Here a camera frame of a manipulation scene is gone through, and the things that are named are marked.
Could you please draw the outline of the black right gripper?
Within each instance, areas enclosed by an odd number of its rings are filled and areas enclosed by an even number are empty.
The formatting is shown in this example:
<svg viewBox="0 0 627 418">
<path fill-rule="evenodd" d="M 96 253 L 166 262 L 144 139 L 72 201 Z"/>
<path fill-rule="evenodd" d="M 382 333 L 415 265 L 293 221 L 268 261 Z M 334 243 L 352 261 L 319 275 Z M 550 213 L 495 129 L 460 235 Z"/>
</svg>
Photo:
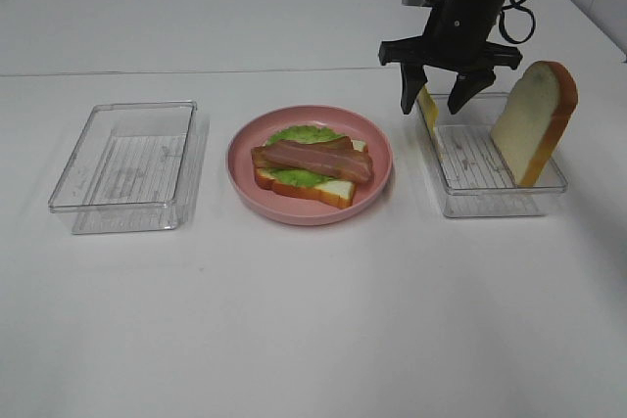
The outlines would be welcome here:
<svg viewBox="0 0 627 418">
<path fill-rule="evenodd" d="M 492 68 L 518 68 L 522 54 L 516 47 L 487 39 L 504 2 L 402 0 L 406 6 L 432 9 L 421 35 L 384 41 L 379 47 L 378 59 L 382 65 L 400 64 L 400 104 L 404 115 L 411 112 L 427 82 L 423 65 L 459 71 L 447 102 L 451 114 L 457 114 L 470 99 L 494 83 L 496 75 Z"/>
</svg>

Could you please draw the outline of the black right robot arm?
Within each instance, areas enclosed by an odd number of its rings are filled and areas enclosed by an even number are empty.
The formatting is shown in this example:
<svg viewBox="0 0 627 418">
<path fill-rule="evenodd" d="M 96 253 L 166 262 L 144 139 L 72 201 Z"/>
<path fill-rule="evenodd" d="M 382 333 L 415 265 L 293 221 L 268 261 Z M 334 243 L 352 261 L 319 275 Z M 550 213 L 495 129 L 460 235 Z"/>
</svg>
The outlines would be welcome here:
<svg viewBox="0 0 627 418">
<path fill-rule="evenodd" d="M 381 65 L 400 65 L 404 114 L 410 113 L 418 92 L 427 83 L 426 66 L 457 74 L 448 100 L 453 115 L 494 83 L 495 67 L 517 69 L 522 60 L 519 50 L 488 40 L 505 1 L 402 0 L 405 6 L 431 10 L 421 35 L 384 41 L 379 47 Z"/>
</svg>

